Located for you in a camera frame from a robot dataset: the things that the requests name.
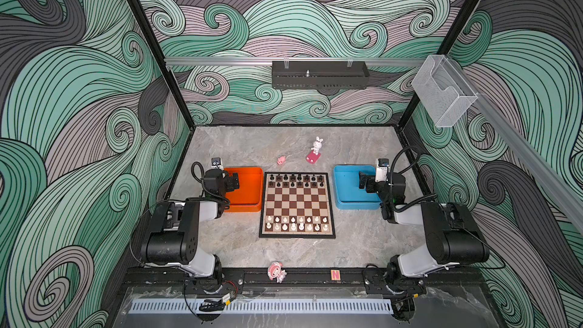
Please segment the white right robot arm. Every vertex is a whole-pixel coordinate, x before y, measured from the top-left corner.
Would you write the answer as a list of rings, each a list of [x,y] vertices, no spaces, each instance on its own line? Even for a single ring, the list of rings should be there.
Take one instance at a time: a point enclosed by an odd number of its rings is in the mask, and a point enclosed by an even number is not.
[[[425,243],[394,256],[387,265],[387,280],[422,278],[440,270],[486,262],[490,249],[468,208],[439,203],[433,196],[405,202],[405,177],[390,173],[385,180],[362,177],[360,188],[380,199],[382,217],[389,223],[421,226]]]

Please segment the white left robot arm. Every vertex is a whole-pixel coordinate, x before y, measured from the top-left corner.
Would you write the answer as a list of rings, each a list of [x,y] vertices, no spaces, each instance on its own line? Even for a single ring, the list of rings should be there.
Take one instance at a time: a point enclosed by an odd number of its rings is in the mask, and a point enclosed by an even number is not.
[[[226,194],[239,189],[237,173],[210,169],[200,179],[203,194],[184,201],[159,202],[141,246],[141,257],[150,267],[175,267],[194,279],[223,282],[220,258],[199,246],[203,222],[217,220],[230,208]]]

